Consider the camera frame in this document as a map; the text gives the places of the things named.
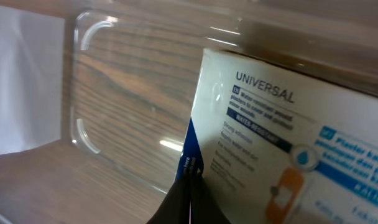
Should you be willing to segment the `white plaster box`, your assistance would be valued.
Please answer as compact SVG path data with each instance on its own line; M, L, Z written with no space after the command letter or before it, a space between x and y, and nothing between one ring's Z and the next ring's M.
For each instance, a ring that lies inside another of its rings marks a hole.
M378 98L204 49L183 174L231 223L378 223Z

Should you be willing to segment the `clear plastic container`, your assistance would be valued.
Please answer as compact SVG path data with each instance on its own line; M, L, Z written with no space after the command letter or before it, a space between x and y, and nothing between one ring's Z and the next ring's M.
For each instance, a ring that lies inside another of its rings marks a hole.
M0 223L147 223L202 177L204 49L378 98L378 1L0 1Z

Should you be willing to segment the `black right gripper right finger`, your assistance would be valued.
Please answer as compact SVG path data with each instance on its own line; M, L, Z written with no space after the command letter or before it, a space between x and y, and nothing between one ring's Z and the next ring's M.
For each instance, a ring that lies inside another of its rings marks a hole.
M191 223L231 224L216 203L202 177L190 181Z

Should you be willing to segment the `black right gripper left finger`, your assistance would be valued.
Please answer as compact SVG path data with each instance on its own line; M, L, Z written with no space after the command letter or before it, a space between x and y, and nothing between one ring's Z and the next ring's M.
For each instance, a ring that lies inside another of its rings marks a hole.
M147 224L189 224L190 184L187 177L177 179Z

